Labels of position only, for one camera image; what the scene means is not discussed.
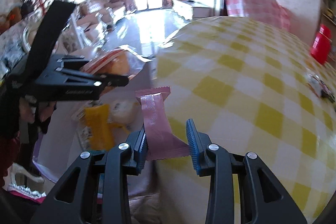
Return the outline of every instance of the dining table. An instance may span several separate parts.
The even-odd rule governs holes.
[[[295,35],[249,18],[192,21],[162,47],[155,84],[170,86],[172,132],[188,143],[192,118],[228,152],[255,152],[312,223],[336,190],[336,112],[305,76],[314,72],[335,92],[335,69]],[[197,176],[191,157],[160,160],[157,172],[164,223],[204,224],[210,177]],[[240,223],[236,175],[233,183]]]

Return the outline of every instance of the white cabinet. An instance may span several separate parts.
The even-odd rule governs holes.
[[[173,0],[173,10],[186,20],[197,20],[212,16],[212,8],[199,2]]]

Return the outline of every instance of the red sleeve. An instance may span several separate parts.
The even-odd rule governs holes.
[[[7,169],[11,167],[20,151],[19,134],[14,139],[5,139],[0,136],[0,187],[5,185],[3,177],[8,176]]]

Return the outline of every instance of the red thermos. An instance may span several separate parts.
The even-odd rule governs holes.
[[[320,31],[317,33],[313,46],[310,48],[310,54],[315,60],[323,65],[327,60],[331,49],[331,31],[321,24]]]

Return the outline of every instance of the pink packaged snack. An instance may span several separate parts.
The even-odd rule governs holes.
[[[141,103],[148,154],[147,160],[163,160],[189,156],[189,145],[177,138],[166,117],[164,100],[170,94],[170,87],[139,90],[135,96]]]

